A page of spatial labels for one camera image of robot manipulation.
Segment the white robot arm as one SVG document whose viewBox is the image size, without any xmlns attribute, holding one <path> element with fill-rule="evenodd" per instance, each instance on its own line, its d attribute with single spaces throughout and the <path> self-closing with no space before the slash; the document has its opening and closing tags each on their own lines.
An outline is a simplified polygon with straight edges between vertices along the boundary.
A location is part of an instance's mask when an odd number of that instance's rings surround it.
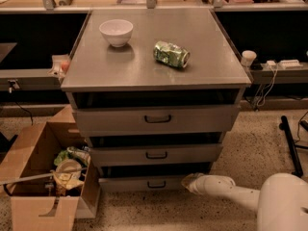
<svg viewBox="0 0 308 231">
<path fill-rule="evenodd" d="M 292 174 L 274 174 L 260 190 L 203 173 L 192 173 L 181 184 L 191 193 L 227 198 L 255 212 L 257 231 L 308 231 L 308 183 Z"/>
</svg>

